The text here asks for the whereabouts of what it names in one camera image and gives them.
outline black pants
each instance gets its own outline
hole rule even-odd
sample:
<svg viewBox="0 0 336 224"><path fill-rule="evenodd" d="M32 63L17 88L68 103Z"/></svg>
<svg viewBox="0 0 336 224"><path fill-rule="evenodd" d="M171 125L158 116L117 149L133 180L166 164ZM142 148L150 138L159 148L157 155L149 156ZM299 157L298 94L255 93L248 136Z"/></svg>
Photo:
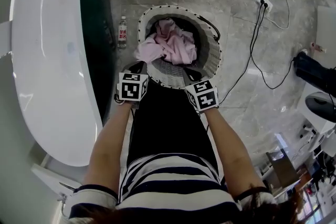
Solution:
<svg viewBox="0 0 336 224"><path fill-rule="evenodd" d="M150 82L133 120L127 166L159 153L188 153L217 161L200 117L183 90Z"/></svg>

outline bottle label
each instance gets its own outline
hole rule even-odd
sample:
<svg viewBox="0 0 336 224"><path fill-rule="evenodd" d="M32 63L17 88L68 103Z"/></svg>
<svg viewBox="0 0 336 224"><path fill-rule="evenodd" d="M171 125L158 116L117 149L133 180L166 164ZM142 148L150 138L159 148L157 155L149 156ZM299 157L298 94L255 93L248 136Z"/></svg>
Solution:
<svg viewBox="0 0 336 224"><path fill-rule="evenodd" d="M126 25L119 25L119 32L118 32L118 41L126 41L127 35L127 26Z"/></svg>

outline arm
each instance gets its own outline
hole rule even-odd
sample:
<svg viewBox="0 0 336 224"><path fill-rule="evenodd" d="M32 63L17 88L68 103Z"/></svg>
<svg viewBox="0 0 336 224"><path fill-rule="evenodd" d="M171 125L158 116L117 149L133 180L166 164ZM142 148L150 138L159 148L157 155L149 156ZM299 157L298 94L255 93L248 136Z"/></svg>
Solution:
<svg viewBox="0 0 336 224"><path fill-rule="evenodd" d="M246 147L236 132L215 109L205 111L208 124L213 134L228 190L233 197L253 187L264 187L248 155Z"/></svg>
<svg viewBox="0 0 336 224"><path fill-rule="evenodd" d="M97 184L118 193L120 154L132 104L124 103L110 118L93 147L84 184Z"/></svg>

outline shirt sleeve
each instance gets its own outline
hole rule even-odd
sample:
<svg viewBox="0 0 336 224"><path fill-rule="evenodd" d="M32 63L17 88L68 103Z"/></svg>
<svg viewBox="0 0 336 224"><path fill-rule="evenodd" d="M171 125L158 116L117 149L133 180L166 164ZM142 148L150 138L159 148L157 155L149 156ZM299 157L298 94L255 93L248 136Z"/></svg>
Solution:
<svg viewBox="0 0 336 224"><path fill-rule="evenodd" d="M117 202L118 195L113 190L100 185L83 185L66 203L71 207L70 223L76 223L76 219L85 220L92 212L114 209Z"/></svg>
<svg viewBox="0 0 336 224"><path fill-rule="evenodd" d="M240 194L238 197L236 197L236 201L240 202L242 205L242 208L248 207L251 202L253 196L256 195L257 198L257 207L261 206L262 204L276 204L273 195L270 193L270 191L265 187L257 187L249 189L242 194Z"/></svg>

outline person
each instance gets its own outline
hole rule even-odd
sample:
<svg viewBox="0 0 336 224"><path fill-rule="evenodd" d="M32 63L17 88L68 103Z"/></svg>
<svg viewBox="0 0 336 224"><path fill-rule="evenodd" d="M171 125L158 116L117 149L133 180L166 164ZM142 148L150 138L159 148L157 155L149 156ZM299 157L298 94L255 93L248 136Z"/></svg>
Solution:
<svg viewBox="0 0 336 224"><path fill-rule="evenodd" d="M94 145L70 223L297 223L294 199L276 204L239 136L216 108L206 110L225 179L204 125L183 90L151 81L136 110L120 179L131 103L118 106Z"/></svg>

